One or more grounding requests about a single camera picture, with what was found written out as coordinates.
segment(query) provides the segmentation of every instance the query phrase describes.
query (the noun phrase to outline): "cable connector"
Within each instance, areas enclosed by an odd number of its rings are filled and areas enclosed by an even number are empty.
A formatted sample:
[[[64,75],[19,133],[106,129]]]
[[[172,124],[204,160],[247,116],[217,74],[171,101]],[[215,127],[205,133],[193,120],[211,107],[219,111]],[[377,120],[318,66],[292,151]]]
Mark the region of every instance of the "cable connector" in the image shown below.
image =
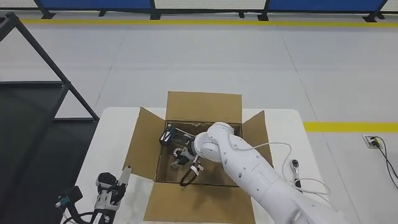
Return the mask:
[[[379,144],[379,142],[377,141],[376,137],[371,137],[370,140],[371,140],[371,144],[372,144],[373,146],[376,146],[377,148],[380,148],[380,144]]]

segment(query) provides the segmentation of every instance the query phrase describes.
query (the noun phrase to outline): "cardboard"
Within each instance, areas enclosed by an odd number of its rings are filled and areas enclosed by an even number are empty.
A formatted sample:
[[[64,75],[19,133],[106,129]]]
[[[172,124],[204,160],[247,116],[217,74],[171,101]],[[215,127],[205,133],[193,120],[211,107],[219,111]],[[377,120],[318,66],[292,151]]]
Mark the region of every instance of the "cardboard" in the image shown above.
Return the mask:
[[[205,170],[192,185],[181,187],[178,182],[190,166],[171,169],[175,147],[159,143],[167,123],[196,135],[218,121],[230,124],[252,146],[268,141],[263,111],[242,124],[241,95],[169,92],[165,120],[140,109],[124,166],[155,181],[144,220],[255,223],[250,196],[225,174],[222,164],[201,159]],[[272,165],[269,146],[258,150]]]
[[[170,91],[167,120],[242,123],[242,95]]]
[[[123,168],[131,166],[135,175],[155,180],[165,121],[140,108]]]
[[[237,187],[155,183],[144,220],[255,223],[250,196]]]

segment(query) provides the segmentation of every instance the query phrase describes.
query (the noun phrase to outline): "black cable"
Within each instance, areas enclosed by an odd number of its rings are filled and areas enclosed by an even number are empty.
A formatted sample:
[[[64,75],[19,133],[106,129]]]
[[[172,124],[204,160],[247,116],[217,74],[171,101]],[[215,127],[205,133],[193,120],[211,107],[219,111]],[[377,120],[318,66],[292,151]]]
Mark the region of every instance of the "black cable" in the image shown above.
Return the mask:
[[[185,173],[185,175],[181,178],[181,181],[180,181],[180,186],[181,186],[181,187],[188,186],[188,185],[190,185],[190,184],[195,180],[195,178],[197,177],[197,174],[196,174],[196,173],[193,174],[193,177],[192,177],[188,182],[184,182],[184,180],[188,177],[188,175],[189,175],[192,171],[193,171],[192,169],[189,169],[189,170],[187,171],[187,173]]]
[[[85,213],[79,213],[78,216],[82,217],[82,216],[93,215],[93,214],[94,214],[94,212],[85,212]],[[69,217],[64,222],[62,222],[62,224],[67,224],[72,219],[73,219],[73,217]]]
[[[375,138],[376,138],[376,139],[379,138],[379,139],[383,142],[384,150],[386,151],[386,154],[384,154],[384,152],[383,152],[382,149],[380,148],[380,145],[379,145],[379,143],[378,143],[377,140],[375,141],[375,144],[374,144],[374,145],[376,145],[376,147],[379,149],[379,151],[381,152],[381,154],[383,155],[383,157],[386,159],[386,165],[387,165],[388,174],[390,175],[390,178],[391,178],[391,180],[392,180],[392,183],[394,184],[394,186],[396,187],[396,189],[398,189],[398,186],[397,186],[396,182],[394,181],[394,179],[393,179],[392,176],[391,176],[390,166],[391,166],[391,169],[392,169],[392,171],[393,171],[395,177],[398,179],[398,176],[397,176],[397,173],[396,173],[394,167],[392,166],[392,164],[390,163],[390,161],[389,161],[388,158],[387,158],[387,146],[386,146],[386,143],[384,142],[384,140],[383,140],[382,138],[380,138],[380,137],[378,137],[378,136],[375,136]]]

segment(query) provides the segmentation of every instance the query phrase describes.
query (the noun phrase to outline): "white cable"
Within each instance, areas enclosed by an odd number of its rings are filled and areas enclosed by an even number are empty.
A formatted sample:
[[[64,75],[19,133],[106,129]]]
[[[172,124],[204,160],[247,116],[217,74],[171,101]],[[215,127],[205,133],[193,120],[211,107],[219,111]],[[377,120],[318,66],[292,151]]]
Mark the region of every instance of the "white cable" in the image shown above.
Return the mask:
[[[294,182],[292,182],[291,180],[287,180],[286,175],[285,175],[285,166],[286,166],[287,159],[290,157],[290,155],[292,153],[292,146],[290,144],[287,144],[285,142],[265,142],[265,143],[260,144],[258,146],[250,147],[250,148],[247,148],[247,149],[239,149],[237,147],[235,149],[240,150],[240,151],[248,151],[248,150],[251,150],[251,149],[257,149],[259,147],[270,145],[270,144],[284,144],[284,145],[289,147],[289,153],[285,157],[284,163],[282,164],[282,176],[283,176],[283,178],[285,179],[286,182],[290,182],[293,187],[295,187],[296,189],[300,190],[301,192],[305,192],[305,193],[308,193],[308,194],[314,194],[314,195],[317,195],[317,196],[321,197],[323,200],[325,200],[327,203],[329,203],[329,205],[331,205],[334,209],[336,209],[325,197],[321,196],[321,195],[330,195],[331,194],[331,190],[326,184],[324,184],[323,182],[319,181],[318,179],[314,179],[314,178],[298,178],[298,179],[295,179]],[[295,185],[295,183],[298,180],[313,180],[313,181],[319,182],[320,184],[322,184],[326,188],[326,192],[306,190],[306,189],[297,187]]]
[[[296,181],[298,181],[298,180],[300,180],[300,181],[303,181],[303,180],[310,180],[310,181],[319,182],[320,184],[322,184],[323,186],[325,186],[326,191],[327,191],[326,193],[325,193],[325,192],[319,192],[319,191],[311,191],[311,190],[306,190],[306,189],[303,189],[303,188],[300,188],[300,187],[297,187],[296,185],[294,185],[294,187],[295,187],[296,189],[298,189],[299,191],[301,191],[301,192],[310,193],[310,194],[315,194],[315,195],[330,195],[330,193],[331,193],[331,190],[329,189],[329,187],[328,187],[326,184],[324,184],[323,182],[321,182],[321,181],[319,181],[319,180],[317,180],[317,179],[314,179],[314,178],[297,178],[297,179],[294,180],[294,184],[295,184]]]
[[[286,142],[265,142],[264,144],[259,144],[258,146],[250,147],[250,148],[247,148],[247,149],[240,149],[240,148],[237,148],[236,146],[232,145],[232,142],[229,139],[229,135],[228,135],[228,141],[229,141],[229,144],[231,145],[231,147],[233,149],[240,150],[240,151],[248,151],[248,150],[251,150],[251,149],[257,149],[257,148],[260,148],[262,146],[268,146],[270,144],[284,144],[284,145],[288,146],[289,147],[289,153],[287,154],[287,156],[286,156],[286,158],[284,160],[284,163],[282,164],[282,176],[283,176],[283,178],[285,179],[286,182],[291,182],[292,183],[291,180],[287,180],[286,179],[286,174],[285,174],[285,165],[286,165],[287,159],[290,157],[290,155],[292,153],[292,146],[290,144],[287,144]]]

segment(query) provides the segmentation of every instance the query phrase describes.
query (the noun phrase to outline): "power outlet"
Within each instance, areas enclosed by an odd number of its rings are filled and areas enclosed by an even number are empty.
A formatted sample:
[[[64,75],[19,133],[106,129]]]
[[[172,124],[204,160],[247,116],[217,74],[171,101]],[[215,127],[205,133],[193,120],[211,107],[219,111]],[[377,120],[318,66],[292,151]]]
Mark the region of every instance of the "power outlet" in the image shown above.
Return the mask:
[[[380,140],[378,140],[378,138],[376,138],[375,136],[371,136],[371,135],[362,135],[363,140],[365,141],[365,144],[367,145],[367,147],[369,149],[377,149],[377,146],[372,145],[372,141],[376,140],[379,144],[380,144],[380,149],[383,149],[383,145],[380,142]]]

